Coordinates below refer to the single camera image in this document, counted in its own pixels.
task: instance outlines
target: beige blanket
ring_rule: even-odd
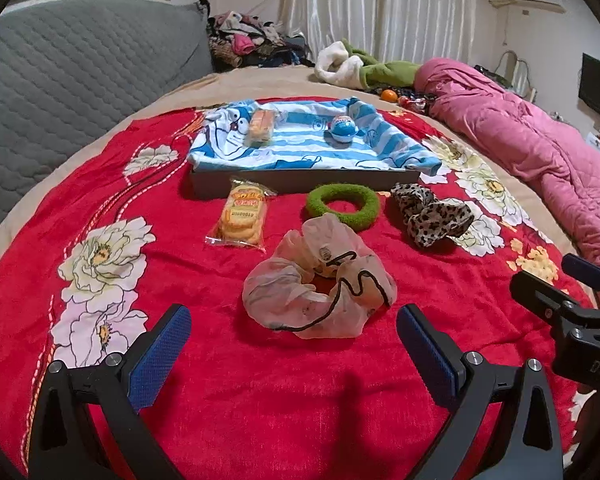
[[[85,163],[85,161],[101,153],[111,138],[125,130],[134,119],[152,117],[180,108],[209,107],[218,103],[247,98],[258,99],[293,96],[326,96],[333,98],[355,96],[382,110],[391,111],[399,109],[397,106],[385,103],[371,94],[317,82],[312,70],[302,66],[286,68],[242,68],[221,75],[209,75],[181,86],[177,90],[161,97],[147,108],[126,118],[106,135],[80,150],[80,152],[72,156],[45,180],[37,184],[36,187],[20,200],[0,225],[0,257],[7,250],[9,244],[20,229],[22,229],[23,225],[32,217],[49,190],[62,182],[65,177]],[[430,118],[425,117],[424,119],[445,135],[459,140],[458,136],[443,124]],[[540,198],[525,184],[510,176],[487,157],[483,156],[483,158],[493,168],[501,182],[527,211],[536,227],[545,232],[562,253],[575,253],[573,244],[557,224],[551,213],[542,204]]]

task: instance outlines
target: blue and white striped cloth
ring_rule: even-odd
[[[258,109],[275,110],[276,125],[269,145],[248,148],[244,139]],[[336,142],[328,132],[339,115],[348,115],[359,128],[350,144]],[[197,171],[352,168],[416,170],[430,176],[441,165],[436,155],[355,97],[333,102],[231,103],[206,115],[187,160]]]

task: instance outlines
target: translucent plastic bag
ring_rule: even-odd
[[[316,274],[335,278],[328,295],[315,291]],[[357,337],[366,320],[396,297],[380,258],[332,213],[306,221],[302,234],[289,231],[273,256],[251,271],[242,291],[249,316],[302,339]]]
[[[271,142],[276,124],[276,113],[273,110],[256,110],[251,116],[249,130],[244,139],[245,146],[259,148]]]
[[[231,184],[222,214],[206,236],[206,243],[251,246],[264,251],[262,227],[267,217],[267,198],[275,193],[256,182],[235,177]]]

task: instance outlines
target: blue toy ball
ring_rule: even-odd
[[[338,142],[351,142],[358,133],[358,127],[351,117],[340,115],[331,121],[331,137]]]

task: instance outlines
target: snack package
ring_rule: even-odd
[[[256,110],[249,122],[249,131],[244,139],[245,146],[264,146],[271,141],[271,134],[276,123],[273,110]]]
[[[206,236],[206,243],[251,246],[264,251],[262,227],[267,215],[267,197],[275,193],[240,178],[232,177],[231,184],[220,219]]]

